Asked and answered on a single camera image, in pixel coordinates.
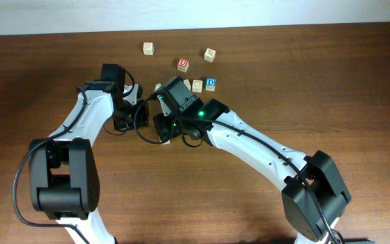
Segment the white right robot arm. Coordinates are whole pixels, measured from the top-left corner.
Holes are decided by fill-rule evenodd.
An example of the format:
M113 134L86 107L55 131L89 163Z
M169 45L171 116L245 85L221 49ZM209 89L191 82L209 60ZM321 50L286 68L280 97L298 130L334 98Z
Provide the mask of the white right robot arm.
M189 136L238 157L280 191L296 243L343 242L334 226L351 194L329 155L309 156L272 140L218 100L203 102L179 76L156 85L154 98L162 108L154 118L161 142Z

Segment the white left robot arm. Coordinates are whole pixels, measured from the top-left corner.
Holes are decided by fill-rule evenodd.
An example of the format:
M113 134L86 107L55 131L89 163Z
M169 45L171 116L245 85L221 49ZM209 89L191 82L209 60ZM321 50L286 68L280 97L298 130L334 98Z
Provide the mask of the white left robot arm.
M98 210L100 180L92 146L109 119L122 133L148 125L148 109L140 106L142 87L126 85L129 76L118 64L103 64L101 77L81 86L63 124L30 144L32 206L65 228L75 243L116 243Z

